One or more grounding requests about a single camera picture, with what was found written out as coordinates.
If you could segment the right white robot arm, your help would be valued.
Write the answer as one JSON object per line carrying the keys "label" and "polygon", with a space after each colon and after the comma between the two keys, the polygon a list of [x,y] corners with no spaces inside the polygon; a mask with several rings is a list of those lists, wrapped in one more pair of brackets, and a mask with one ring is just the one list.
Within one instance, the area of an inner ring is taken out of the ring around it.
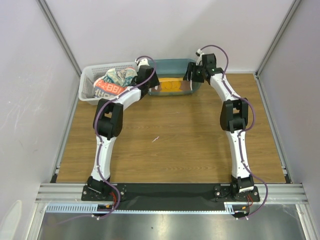
{"label": "right white robot arm", "polygon": [[205,54],[199,49],[196,55],[197,61],[188,63],[183,79],[193,83],[208,82],[222,101],[219,123],[227,135],[232,159],[230,195],[234,200],[242,201],[254,190],[246,150],[248,100],[240,97],[232,88],[223,69],[217,67],[215,54]]}

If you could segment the yellow brown bear towel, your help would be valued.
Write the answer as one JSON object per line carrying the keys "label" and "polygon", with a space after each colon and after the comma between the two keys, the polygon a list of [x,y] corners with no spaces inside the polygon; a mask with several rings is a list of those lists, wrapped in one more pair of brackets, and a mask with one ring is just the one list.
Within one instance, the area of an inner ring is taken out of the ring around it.
{"label": "yellow brown bear towel", "polygon": [[179,93],[192,90],[192,83],[190,81],[183,80],[182,77],[162,77],[159,79],[159,85],[153,87],[151,92]]}

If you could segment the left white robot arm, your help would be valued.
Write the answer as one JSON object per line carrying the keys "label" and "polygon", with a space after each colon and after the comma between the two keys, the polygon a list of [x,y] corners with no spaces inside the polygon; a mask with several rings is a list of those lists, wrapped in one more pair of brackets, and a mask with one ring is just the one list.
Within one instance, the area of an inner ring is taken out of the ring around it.
{"label": "left white robot arm", "polygon": [[82,190],[83,201],[104,201],[109,196],[119,196],[119,190],[110,183],[111,159],[117,137],[123,129],[124,111],[140,101],[150,88],[160,84],[154,67],[145,64],[135,70],[124,70],[125,77],[120,79],[115,69],[107,71],[97,83],[97,87],[109,86],[119,90],[110,97],[102,97],[97,104],[93,129],[96,135],[96,154],[94,166]]}

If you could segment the orange white lettered towel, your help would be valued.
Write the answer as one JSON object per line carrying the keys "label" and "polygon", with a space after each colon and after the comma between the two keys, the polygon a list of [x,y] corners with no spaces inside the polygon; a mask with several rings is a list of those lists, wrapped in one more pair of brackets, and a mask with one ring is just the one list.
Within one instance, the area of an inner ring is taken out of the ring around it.
{"label": "orange white lettered towel", "polygon": [[105,82],[99,78],[93,84],[93,97],[94,98],[113,98],[124,92],[127,87],[119,86],[115,83]]}

